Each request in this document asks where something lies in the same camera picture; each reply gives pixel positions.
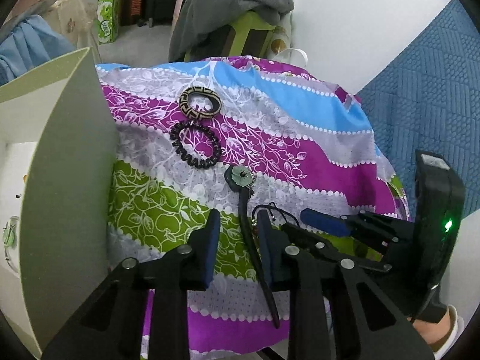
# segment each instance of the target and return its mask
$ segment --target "floral bedsheet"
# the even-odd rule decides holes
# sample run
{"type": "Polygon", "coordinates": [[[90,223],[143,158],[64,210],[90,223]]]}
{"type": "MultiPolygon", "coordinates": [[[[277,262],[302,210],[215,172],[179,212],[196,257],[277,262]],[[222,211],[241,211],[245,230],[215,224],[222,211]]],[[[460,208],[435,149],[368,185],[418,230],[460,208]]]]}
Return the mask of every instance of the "floral bedsheet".
{"type": "MultiPolygon", "coordinates": [[[[242,241],[238,195],[224,180],[229,165],[257,174],[249,209],[274,201],[297,218],[306,207],[335,216],[363,209],[408,218],[401,184],[376,147],[361,104],[336,84],[249,56],[97,71],[120,134],[109,206],[112,265],[127,256],[159,258],[203,227],[210,209],[220,211],[214,280],[207,292],[188,294],[192,359],[254,352],[288,335],[289,294],[275,293],[282,320],[275,329],[242,241]],[[180,93],[198,85],[222,99],[220,114],[204,122],[223,148],[220,162],[207,170],[180,161],[169,137],[185,120],[180,93]]],[[[189,150],[210,156],[200,133],[187,131],[183,139],[189,150]]],[[[148,326],[144,358],[147,343],[148,326]]]]}

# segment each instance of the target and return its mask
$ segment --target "patterned bangle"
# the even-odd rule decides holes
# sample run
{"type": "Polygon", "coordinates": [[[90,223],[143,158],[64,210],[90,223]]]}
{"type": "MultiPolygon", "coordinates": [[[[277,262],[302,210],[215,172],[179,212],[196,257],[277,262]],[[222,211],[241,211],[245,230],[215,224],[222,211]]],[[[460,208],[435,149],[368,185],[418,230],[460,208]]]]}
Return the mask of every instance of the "patterned bangle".
{"type": "Polygon", "coordinates": [[[203,86],[191,86],[185,89],[180,98],[178,99],[178,105],[180,107],[181,112],[188,117],[189,119],[201,120],[201,119],[211,119],[216,114],[220,112],[222,108],[222,102],[220,100],[219,95],[217,95],[211,89],[205,88],[203,86]],[[207,97],[210,102],[212,103],[212,109],[208,111],[198,111],[190,107],[189,104],[189,97],[190,95],[198,93],[200,95],[204,95],[207,97]]]}
{"type": "Polygon", "coordinates": [[[185,120],[174,125],[170,131],[170,139],[174,141],[172,146],[177,146],[175,152],[180,154],[180,159],[188,163],[191,167],[196,167],[197,169],[208,169],[212,167],[220,160],[220,156],[222,155],[222,147],[220,146],[220,141],[215,133],[209,127],[202,126],[196,121],[185,120]],[[187,153],[186,149],[183,147],[182,142],[180,141],[180,131],[189,127],[205,133],[212,143],[213,154],[206,160],[193,157],[191,154],[187,153]]]}

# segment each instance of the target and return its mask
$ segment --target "tissue box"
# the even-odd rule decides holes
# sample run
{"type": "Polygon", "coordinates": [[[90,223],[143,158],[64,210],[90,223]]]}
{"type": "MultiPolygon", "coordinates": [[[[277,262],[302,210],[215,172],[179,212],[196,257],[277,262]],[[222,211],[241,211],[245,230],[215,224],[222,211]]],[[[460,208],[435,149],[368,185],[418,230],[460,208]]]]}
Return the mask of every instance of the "tissue box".
{"type": "Polygon", "coordinates": [[[121,0],[98,0],[97,33],[101,44],[114,42],[119,34],[121,0]]]}

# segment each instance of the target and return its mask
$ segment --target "black spiral hair tie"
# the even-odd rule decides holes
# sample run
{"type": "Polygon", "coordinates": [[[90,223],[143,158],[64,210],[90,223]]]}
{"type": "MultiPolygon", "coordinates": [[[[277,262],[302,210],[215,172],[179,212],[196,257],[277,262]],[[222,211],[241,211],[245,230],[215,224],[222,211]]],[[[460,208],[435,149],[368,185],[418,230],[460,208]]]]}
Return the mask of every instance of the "black spiral hair tie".
{"type": "Polygon", "coordinates": [[[184,120],[174,125],[170,131],[170,139],[174,141],[172,146],[177,147],[175,152],[180,154],[180,159],[185,161],[191,167],[196,167],[197,169],[208,169],[212,167],[220,160],[220,156],[222,155],[222,147],[220,146],[220,141],[215,133],[208,126],[202,126],[193,120],[184,120]],[[187,153],[187,150],[183,147],[183,144],[180,140],[180,131],[186,128],[193,128],[201,131],[210,140],[210,143],[213,147],[213,154],[206,160],[193,157],[191,154],[187,153]]]}

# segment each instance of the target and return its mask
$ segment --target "grey jacket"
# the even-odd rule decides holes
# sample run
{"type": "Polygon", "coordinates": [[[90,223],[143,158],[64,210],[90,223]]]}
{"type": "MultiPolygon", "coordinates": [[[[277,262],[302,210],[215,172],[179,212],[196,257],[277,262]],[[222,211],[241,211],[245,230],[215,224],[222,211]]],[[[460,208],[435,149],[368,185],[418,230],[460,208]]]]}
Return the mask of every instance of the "grey jacket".
{"type": "Polygon", "coordinates": [[[276,25],[293,10],[292,0],[184,0],[172,34],[169,62],[183,61],[185,53],[203,42],[209,33],[253,10],[276,25]]]}

